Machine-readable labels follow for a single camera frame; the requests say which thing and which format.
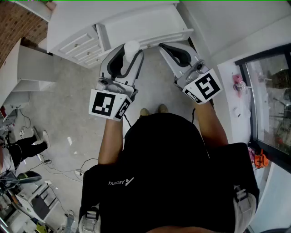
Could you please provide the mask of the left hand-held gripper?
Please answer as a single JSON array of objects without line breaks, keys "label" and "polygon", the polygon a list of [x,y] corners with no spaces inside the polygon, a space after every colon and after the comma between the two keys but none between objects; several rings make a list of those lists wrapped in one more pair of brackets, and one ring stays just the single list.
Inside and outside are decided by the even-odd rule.
[{"label": "left hand-held gripper", "polygon": [[121,121],[130,104],[135,100],[138,90],[134,83],[141,70],[144,52],[138,51],[125,73],[121,74],[124,55],[124,44],[122,44],[102,61],[96,88],[90,93],[89,114]]}]

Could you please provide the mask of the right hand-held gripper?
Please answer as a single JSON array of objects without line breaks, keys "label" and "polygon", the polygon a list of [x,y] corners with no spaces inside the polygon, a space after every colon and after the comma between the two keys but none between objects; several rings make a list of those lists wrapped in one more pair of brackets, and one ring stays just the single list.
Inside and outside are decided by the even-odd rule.
[{"label": "right hand-held gripper", "polygon": [[195,103],[204,104],[222,91],[215,71],[209,69],[204,60],[199,60],[191,46],[167,42],[160,43],[158,47],[174,75],[180,76],[175,84]]}]

